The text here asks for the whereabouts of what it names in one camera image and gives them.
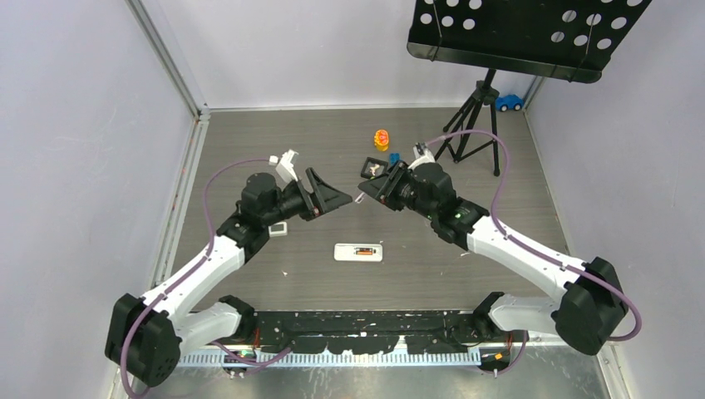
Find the white remote control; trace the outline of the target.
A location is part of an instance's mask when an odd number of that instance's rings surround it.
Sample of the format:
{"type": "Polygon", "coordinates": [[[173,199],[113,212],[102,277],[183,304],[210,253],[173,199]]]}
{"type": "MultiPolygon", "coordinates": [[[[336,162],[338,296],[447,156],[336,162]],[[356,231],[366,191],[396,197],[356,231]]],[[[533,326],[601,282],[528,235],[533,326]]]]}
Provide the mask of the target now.
{"type": "Polygon", "coordinates": [[[338,262],[379,263],[383,260],[380,244],[343,244],[334,245],[333,258],[338,262]]]}
{"type": "Polygon", "coordinates": [[[288,223],[278,222],[269,226],[270,237],[282,237],[288,234],[288,223]]]}

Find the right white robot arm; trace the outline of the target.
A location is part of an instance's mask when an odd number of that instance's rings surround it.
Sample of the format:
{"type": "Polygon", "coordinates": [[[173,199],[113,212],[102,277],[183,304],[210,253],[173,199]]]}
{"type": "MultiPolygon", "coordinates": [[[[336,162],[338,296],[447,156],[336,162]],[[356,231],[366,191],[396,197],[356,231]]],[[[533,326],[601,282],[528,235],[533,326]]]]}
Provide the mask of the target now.
{"type": "Polygon", "coordinates": [[[400,162],[358,187],[389,209],[418,213],[443,241],[507,267],[545,293],[538,298],[491,293],[474,311],[482,339],[491,342],[518,330],[555,334],[585,355],[618,340],[614,330],[630,306],[609,261],[596,257],[585,262],[518,233],[488,209],[460,197],[436,163],[411,168],[400,162]]]}

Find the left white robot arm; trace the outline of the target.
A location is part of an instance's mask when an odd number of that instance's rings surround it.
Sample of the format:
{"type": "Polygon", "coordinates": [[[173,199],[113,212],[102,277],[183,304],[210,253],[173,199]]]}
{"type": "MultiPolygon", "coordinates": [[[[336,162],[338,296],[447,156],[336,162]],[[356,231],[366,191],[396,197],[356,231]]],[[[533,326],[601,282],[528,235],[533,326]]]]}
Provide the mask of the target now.
{"type": "Polygon", "coordinates": [[[269,173],[251,175],[235,212],[183,268],[140,297],[124,294],[112,310],[105,354],[116,363],[126,392],[130,379],[159,386],[177,362],[194,350],[228,337],[236,344],[254,337],[254,308],[232,295],[194,312],[219,282],[248,263],[269,241],[270,226],[295,216],[310,221],[352,203],[350,195],[325,183],[312,168],[312,186],[292,178],[279,187],[269,173]]]}

